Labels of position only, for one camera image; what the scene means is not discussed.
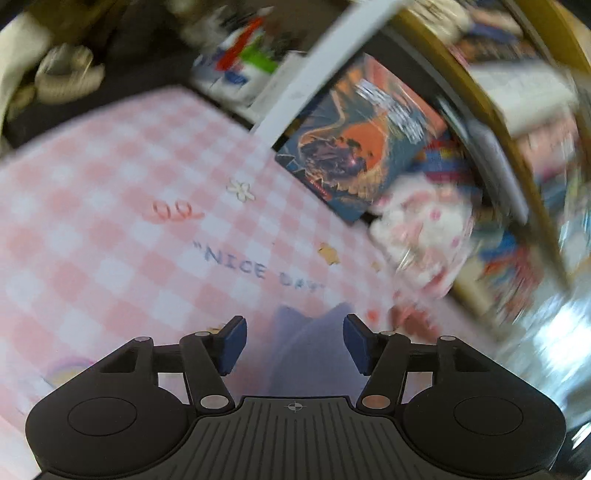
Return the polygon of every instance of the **table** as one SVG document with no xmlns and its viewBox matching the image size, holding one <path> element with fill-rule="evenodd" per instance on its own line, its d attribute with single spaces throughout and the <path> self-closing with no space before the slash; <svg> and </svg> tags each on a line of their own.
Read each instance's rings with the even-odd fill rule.
<svg viewBox="0 0 591 480">
<path fill-rule="evenodd" d="M 342 222 L 260 139 L 179 87 L 18 150 L 0 170 L 0 212 L 0 434 L 22 435 L 40 398 L 131 338 L 177 343 L 236 314 L 248 343 L 226 384 L 256 394 L 283 305 L 317 317 L 347 301 L 379 331 L 401 291 L 444 334 L 493 350 L 454 305 L 393 278 L 363 224 Z M 14 458 L 0 472 L 34 470 Z"/>
</svg>

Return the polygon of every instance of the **plush doll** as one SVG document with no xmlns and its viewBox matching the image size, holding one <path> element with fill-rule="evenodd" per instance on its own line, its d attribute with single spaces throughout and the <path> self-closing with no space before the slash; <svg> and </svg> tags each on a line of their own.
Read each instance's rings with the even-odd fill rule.
<svg viewBox="0 0 591 480">
<path fill-rule="evenodd" d="M 423 174 L 399 177 L 371 212 L 369 234 L 417 289 L 443 297 L 470 253 L 472 207 L 453 186 Z"/>
</svg>

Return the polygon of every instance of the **book cover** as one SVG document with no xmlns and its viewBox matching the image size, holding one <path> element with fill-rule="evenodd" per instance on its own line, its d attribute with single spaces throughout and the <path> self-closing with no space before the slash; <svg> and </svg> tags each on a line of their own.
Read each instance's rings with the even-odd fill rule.
<svg viewBox="0 0 591 480">
<path fill-rule="evenodd" d="M 275 158 L 354 222 L 445 128 L 424 100 L 362 54 Z"/>
<path fill-rule="evenodd" d="M 536 179 L 544 181 L 564 170 L 574 157 L 579 130 L 572 113 L 560 115 L 517 139 L 517 146 Z"/>
<path fill-rule="evenodd" d="M 534 46 L 527 40 L 504 43 L 478 35 L 466 35 L 449 51 L 464 67 L 489 61 L 521 62 L 539 60 Z"/>
</svg>

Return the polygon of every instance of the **book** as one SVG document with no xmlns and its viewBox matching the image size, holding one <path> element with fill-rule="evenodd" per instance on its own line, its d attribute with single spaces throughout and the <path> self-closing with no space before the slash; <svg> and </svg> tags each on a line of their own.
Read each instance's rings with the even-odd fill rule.
<svg viewBox="0 0 591 480">
<path fill-rule="evenodd" d="M 530 209 L 492 130 L 475 118 L 465 121 L 443 98 L 438 98 L 440 113 L 465 146 L 482 178 L 488 195 L 499 210 L 525 225 Z"/>
<path fill-rule="evenodd" d="M 435 110 L 365 53 L 314 103 L 275 159 L 348 222 L 446 128 Z"/>
<path fill-rule="evenodd" d="M 466 35 L 449 50 L 456 60 L 468 68 L 471 64 L 482 64 L 489 61 L 539 60 L 540 56 L 533 45 L 527 40 L 514 43 L 502 43 L 492 38 Z"/>
<path fill-rule="evenodd" d="M 543 181 L 564 170 L 578 141 L 577 122 L 569 112 L 520 137 L 517 146 L 534 177 Z"/>
<path fill-rule="evenodd" d="M 511 137 L 578 104 L 574 87 L 543 61 L 488 62 L 467 70 L 495 104 Z"/>
</svg>

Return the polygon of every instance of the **white flower embroidery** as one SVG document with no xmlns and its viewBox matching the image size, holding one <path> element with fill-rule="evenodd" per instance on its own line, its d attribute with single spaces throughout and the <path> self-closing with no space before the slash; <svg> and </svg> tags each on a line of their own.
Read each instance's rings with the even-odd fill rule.
<svg viewBox="0 0 591 480">
<path fill-rule="evenodd" d="M 246 200 L 255 200 L 255 196 L 250 192 L 251 186 L 249 183 L 240 183 L 234 179 L 230 179 L 230 185 L 226 190 L 235 193 L 238 200 L 244 203 Z"/>
</svg>

